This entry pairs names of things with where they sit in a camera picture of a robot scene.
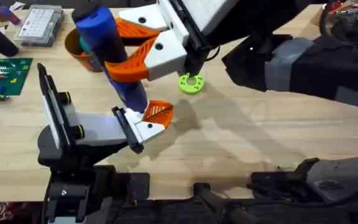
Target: black cable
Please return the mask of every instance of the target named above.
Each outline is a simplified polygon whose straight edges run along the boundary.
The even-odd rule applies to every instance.
[[[221,46],[218,46],[218,50],[215,52],[215,54],[212,55],[212,57],[207,58],[207,59],[205,60],[205,62],[209,62],[210,60],[216,58],[216,56],[218,56],[218,54],[219,54],[220,51],[221,51]]]
[[[49,188],[50,188],[50,184],[52,183],[52,175],[49,176],[49,181],[48,181],[48,185],[47,185],[47,190],[45,192],[45,196],[44,196],[44,200],[42,202],[42,211],[41,211],[41,224],[45,224],[48,222],[48,220],[45,217],[45,212],[47,209],[47,201],[48,201],[48,192],[49,192]]]
[[[339,206],[339,205],[344,205],[346,203],[355,201],[358,199],[358,191],[348,197],[345,197],[341,200],[338,200],[336,202],[331,202],[331,203],[315,203],[315,204],[304,204],[304,203],[293,203],[293,202],[284,202],[284,201],[261,201],[261,202],[255,202],[255,203],[250,203],[247,205],[243,205],[245,206],[245,208],[247,207],[252,207],[252,206],[261,206],[261,205],[285,205],[285,206],[290,206],[290,207],[300,207],[300,208],[329,208],[329,207],[335,207],[335,206]]]
[[[329,0],[325,6],[325,8],[323,9],[323,13],[321,14],[320,17],[320,22],[319,22],[319,29],[320,29],[320,33],[323,36],[326,37],[332,37],[331,35],[328,34],[327,31],[327,17],[329,12],[331,11],[331,8],[333,7],[333,4],[336,0]]]

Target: cable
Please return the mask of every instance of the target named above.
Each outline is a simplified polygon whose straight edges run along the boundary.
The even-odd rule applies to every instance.
[[[324,35],[326,37],[332,37],[331,35],[328,34],[327,31],[327,17],[328,14],[331,10],[331,8],[333,7],[333,4],[336,0],[329,0],[326,4],[326,6],[324,7],[323,13],[321,14],[320,17],[320,22],[319,22],[319,29],[320,29],[320,33],[321,35]]]
[[[218,50],[215,52],[215,54],[212,55],[212,57],[207,58],[207,59],[205,60],[205,62],[209,62],[210,60],[216,58],[216,56],[218,56],[218,54],[219,54],[220,51],[221,51],[221,46],[218,46]]]
[[[348,197],[345,197],[341,200],[338,200],[336,202],[331,203],[316,203],[316,204],[303,204],[303,203],[293,203],[293,202],[283,202],[283,201],[264,201],[264,202],[256,202],[256,203],[250,203],[245,206],[252,207],[252,206],[261,206],[261,205],[285,205],[290,207],[300,207],[300,208],[329,208],[329,207],[335,207],[339,205],[344,205],[346,203],[352,202],[354,200],[358,199],[358,191]]]

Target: screw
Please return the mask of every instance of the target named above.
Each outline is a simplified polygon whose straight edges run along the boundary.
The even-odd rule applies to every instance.
[[[164,48],[164,46],[162,44],[160,44],[160,43],[157,43],[157,44],[155,44],[155,48],[157,50],[162,50]]]
[[[147,20],[146,20],[146,18],[144,18],[144,17],[140,17],[139,18],[139,22],[141,23],[141,24],[143,24],[143,23],[145,23]]]

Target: plastic storage box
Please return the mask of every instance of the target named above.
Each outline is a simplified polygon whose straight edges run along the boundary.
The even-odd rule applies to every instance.
[[[51,47],[63,20],[61,6],[32,5],[14,40],[23,46]]]

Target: black mount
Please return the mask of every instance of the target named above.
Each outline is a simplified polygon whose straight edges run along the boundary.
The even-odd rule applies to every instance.
[[[276,224],[274,221],[251,215],[241,203],[212,193],[208,183],[193,184],[193,193],[195,200],[201,200],[214,216],[219,218],[219,223]]]
[[[303,161],[293,172],[253,172],[247,187],[256,199],[285,200],[298,203],[324,203],[306,183],[307,173],[318,158]]]
[[[128,201],[147,199],[149,174],[118,173],[114,166],[95,166],[126,146],[136,153],[142,152],[144,147],[134,138],[124,116],[125,111],[116,107],[112,109],[125,132],[126,141],[95,147],[77,144],[75,140],[83,138],[85,131],[82,125],[70,126],[68,122],[63,107],[71,103],[70,94],[59,94],[45,67],[40,63],[37,66],[50,121],[38,138],[38,161],[51,170],[44,199],[44,223],[67,223],[65,218],[83,223],[88,215],[97,213],[100,216],[106,198]]]

